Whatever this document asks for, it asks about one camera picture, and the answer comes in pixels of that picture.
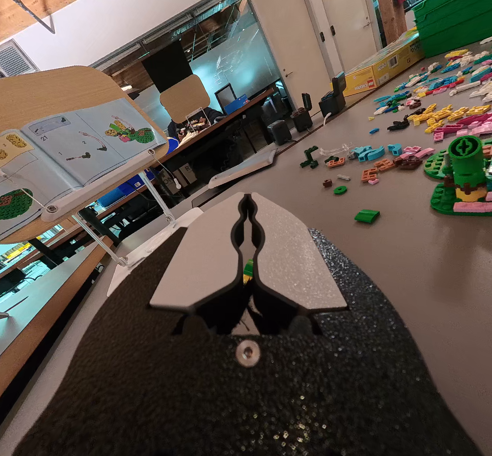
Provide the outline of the vent grille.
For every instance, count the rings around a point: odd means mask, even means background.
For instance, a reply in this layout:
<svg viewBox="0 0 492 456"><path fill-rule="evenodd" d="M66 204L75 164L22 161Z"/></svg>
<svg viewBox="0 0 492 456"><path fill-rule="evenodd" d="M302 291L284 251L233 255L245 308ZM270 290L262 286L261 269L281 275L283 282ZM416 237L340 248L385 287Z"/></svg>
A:
<svg viewBox="0 0 492 456"><path fill-rule="evenodd" d="M38 67L11 39L1 44L1 78L38 72Z"/></svg>

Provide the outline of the yellow cardboard box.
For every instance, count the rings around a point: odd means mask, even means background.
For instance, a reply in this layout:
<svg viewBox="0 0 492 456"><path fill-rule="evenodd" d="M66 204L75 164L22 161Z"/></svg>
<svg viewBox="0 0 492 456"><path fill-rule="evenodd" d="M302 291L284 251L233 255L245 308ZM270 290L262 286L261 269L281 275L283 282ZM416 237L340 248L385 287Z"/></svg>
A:
<svg viewBox="0 0 492 456"><path fill-rule="evenodd" d="M413 28L396 41L345 72L345 97L372 91L423 59L419 33Z"/></svg>

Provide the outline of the long wooden table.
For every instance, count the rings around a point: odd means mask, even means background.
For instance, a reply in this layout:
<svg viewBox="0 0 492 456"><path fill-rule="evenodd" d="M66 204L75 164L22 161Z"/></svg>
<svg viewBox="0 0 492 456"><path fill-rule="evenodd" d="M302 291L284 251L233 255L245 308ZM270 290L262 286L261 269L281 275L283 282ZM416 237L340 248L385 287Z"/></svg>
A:
<svg viewBox="0 0 492 456"><path fill-rule="evenodd" d="M158 161L173 172L197 157L202 155L209 156L220 143L232 137L241 126L243 118L245 118L246 122L256 121L266 143L272 143L274 140L262 118L262 106L267 98L274 93L275 90L273 88L265 90L232 114L201 131L191 141L180 144L176 150L165 156L159 156Z"/></svg>

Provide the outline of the instruction booklet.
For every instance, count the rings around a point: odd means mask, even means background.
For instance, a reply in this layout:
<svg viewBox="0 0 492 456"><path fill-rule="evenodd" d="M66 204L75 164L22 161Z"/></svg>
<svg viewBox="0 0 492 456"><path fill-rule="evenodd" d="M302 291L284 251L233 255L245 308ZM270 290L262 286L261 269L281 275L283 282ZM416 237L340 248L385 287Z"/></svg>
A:
<svg viewBox="0 0 492 456"><path fill-rule="evenodd" d="M1 133L1 239L167 139L125 98Z"/></svg>

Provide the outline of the black panel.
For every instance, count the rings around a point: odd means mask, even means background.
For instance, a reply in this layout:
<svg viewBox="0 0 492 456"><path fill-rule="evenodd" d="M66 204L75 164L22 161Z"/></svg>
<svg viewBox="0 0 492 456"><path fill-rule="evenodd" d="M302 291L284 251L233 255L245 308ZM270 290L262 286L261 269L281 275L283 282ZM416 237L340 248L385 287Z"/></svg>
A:
<svg viewBox="0 0 492 456"><path fill-rule="evenodd" d="M181 41L173 41L141 63L159 93L193 75Z"/></svg>

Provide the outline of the green plant brick model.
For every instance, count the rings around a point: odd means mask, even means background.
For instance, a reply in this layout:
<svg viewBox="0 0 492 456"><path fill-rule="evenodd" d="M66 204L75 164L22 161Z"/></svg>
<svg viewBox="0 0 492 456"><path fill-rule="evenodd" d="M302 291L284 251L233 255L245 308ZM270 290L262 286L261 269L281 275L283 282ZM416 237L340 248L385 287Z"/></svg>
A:
<svg viewBox="0 0 492 456"><path fill-rule="evenodd" d="M435 212L452 216L491 217L491 143L463 135L429 157L424 172L438 180L430 198Z"/></svg>

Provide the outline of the white cabinet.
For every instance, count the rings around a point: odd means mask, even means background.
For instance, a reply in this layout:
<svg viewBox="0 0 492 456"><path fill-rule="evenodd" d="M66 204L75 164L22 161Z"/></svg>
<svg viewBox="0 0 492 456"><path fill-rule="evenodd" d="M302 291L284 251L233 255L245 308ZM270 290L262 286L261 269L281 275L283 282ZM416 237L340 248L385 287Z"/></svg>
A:
<svg viewBox="0 0 492 456"><path fill-rule="evenodd" d="M372 0L249 0L292 107L314 106L331 79L382 48Z"/></svg>

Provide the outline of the black battery charger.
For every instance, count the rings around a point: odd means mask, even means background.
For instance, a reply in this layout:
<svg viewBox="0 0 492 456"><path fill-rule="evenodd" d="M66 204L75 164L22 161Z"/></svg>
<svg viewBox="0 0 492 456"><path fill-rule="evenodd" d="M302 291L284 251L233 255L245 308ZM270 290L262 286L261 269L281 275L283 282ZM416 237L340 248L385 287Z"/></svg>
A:
<svg viewBox="0 0 492 456"><path fill-rule="evenodd" d="M298 133L309 131L313 126L311 119L312 102L309 93L302 93L303 107L293 111L291 119Z"/></svg>
<svg viewBox="0 0 492 456"><path fill-rule="evenodd" d="M323 96L319 102L319 107L323 117L330 117L339 114L346 105L344 90L346 88L345 72L341 71L332 78L332 90Z"/></svg>
<svg viewBox="0 0 492 456"><path fill-rule="evenodd" d="M292 141L292 134L285 120L276 120L267 126L267 131L277 146L282 146Z"/></svg>

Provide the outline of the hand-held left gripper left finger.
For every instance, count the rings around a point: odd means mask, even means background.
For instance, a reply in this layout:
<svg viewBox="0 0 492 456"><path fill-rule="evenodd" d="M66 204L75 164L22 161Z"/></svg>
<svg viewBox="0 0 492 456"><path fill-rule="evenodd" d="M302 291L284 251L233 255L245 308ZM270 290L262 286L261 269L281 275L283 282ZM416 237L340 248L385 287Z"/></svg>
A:
<svg viewBox="0 0 492 456"><path fill-rule="evenodd" d="M247 195L239 192L190 224L150 299L152 308L194 313L242 288L247 206Z"/></svg>

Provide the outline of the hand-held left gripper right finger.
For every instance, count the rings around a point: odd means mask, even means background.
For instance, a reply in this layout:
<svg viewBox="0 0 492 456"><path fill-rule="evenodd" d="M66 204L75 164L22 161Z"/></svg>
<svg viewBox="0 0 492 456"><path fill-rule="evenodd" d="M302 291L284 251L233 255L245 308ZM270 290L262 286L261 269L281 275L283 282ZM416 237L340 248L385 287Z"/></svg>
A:
<svg viewBox="0 0 492 456"><path fill-rule="evenodd" d="M259 193L250 194L253 280L261 293L301 313L347 308L308 227Z"/></svg>

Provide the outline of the green storage bins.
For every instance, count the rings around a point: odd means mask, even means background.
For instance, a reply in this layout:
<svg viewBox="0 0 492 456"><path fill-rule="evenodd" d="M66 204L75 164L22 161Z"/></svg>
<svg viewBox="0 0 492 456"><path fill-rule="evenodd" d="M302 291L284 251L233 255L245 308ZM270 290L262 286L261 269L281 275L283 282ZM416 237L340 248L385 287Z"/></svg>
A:
<svg viewBox="0 0 492 456"><path fill-rule="evenodd" d="M491 0L420 0L412 10L426 58L491 36Z"/></svg>

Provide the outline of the light blue bricks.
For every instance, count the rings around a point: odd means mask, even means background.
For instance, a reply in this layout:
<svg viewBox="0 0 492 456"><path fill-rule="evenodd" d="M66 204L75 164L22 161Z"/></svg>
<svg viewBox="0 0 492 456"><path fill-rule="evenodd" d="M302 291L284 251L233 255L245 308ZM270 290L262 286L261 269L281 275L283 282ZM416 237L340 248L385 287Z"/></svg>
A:
<svg viewBox="0 0 492 456"><path fill-rule="evenodd" d="M349 160L358 160L360 162L370 162L374 161L385 154L390 154L391 156L399 156L403 153L401 144L390 144L386 147L381 145L377 148L372 148L371 145L354 147L348 151L347 158Z"/></svg>

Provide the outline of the pink bracket bricks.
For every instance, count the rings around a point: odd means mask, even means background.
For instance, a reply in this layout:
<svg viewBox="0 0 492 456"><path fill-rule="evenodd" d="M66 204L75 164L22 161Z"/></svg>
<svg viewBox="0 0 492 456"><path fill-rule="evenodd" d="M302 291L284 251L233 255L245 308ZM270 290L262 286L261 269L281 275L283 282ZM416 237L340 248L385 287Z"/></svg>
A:
<svg viewBox="0 0 492 456"><path fill-rule="evenodd" d="M400 154L402 160L418 159L421 160L425 157L429 157L435 153L434 148L422 148L420 146L407 146Z"/></svg>

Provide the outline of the blue flat box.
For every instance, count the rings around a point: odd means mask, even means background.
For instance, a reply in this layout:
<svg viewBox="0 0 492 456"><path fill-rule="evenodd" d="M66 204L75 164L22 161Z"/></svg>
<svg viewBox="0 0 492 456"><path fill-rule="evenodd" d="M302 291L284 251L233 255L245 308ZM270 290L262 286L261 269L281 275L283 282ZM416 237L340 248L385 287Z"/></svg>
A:
<svg viewBox="0 0 492 456"><path fill-rule="evenodd" d="M225 105L224 111L226 115L229 116L232 113L244 107L247 103L249 103L249 99L247 95L242 95L237 99L233 100L232 102L230 102L229 104Z"/></svg>

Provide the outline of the blue storage bin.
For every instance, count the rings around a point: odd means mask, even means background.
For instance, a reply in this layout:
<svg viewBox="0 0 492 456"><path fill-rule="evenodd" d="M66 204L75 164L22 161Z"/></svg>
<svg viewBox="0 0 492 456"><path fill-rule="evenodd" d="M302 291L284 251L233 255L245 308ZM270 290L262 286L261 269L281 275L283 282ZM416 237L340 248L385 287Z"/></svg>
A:
<svg viewBox="0 0 492 456"><path fill-rule="evenodd" d="M114 188L109 193L101 196L97 203L103 207L108 208L117 201L124 199L125 197L137 192L138 189L145 188L145 184L139 175L130 178L117 188Z"/></svg>

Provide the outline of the wooden post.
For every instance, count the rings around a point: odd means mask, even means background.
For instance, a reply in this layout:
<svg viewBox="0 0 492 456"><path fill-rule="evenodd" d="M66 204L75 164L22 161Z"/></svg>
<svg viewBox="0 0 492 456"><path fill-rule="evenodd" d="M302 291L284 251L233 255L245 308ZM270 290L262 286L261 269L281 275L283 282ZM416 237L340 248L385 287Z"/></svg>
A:
<svg viewBox="0 0 492 456"><path fill-rule="evenodd" d="M403 4L394 0L378 0L379 12L387 45L393 43L407 31Z"/></svg>

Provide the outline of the clear curved pieces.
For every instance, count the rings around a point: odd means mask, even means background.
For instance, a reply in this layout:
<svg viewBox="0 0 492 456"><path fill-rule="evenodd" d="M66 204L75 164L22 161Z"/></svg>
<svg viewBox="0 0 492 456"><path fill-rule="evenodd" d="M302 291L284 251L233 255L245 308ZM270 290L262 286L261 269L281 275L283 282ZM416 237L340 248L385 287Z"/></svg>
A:
<svg viewBox="0 0 492 456"><path fill-rule="evenodd" d="M326 150L320 147L318 151L320 155L323 157L331 157L331 156L345 157L353 148L354 148L353 143L344 143L339 148Z"/></svg>

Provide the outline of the grey plastic pouch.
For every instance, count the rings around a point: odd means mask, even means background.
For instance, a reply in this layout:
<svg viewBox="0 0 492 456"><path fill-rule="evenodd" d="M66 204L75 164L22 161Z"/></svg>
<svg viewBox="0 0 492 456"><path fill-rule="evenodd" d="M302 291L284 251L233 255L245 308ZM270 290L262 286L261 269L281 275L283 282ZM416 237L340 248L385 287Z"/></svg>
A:
<svg viewBox="0 0 492 456"><path fill-rule="evenodd" d="M208 189L218 188L272 165L277 151L278 148L273 148L266 152L257 153L242 163L213 176L208 183Z"/></svg>

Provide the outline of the pile of assorted colourful bricks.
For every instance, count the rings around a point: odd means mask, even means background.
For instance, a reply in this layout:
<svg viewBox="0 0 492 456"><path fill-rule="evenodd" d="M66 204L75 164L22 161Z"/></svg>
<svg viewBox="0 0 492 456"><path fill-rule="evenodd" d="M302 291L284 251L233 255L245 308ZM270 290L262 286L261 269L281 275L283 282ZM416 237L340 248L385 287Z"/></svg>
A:
<svg viewBox="0 0 492 456"><path fill-rule="evenodd" d="M372 109L370 136L416 132L435 144L465 134L491 138L491 38L425 60L377 94Z"/></svg>

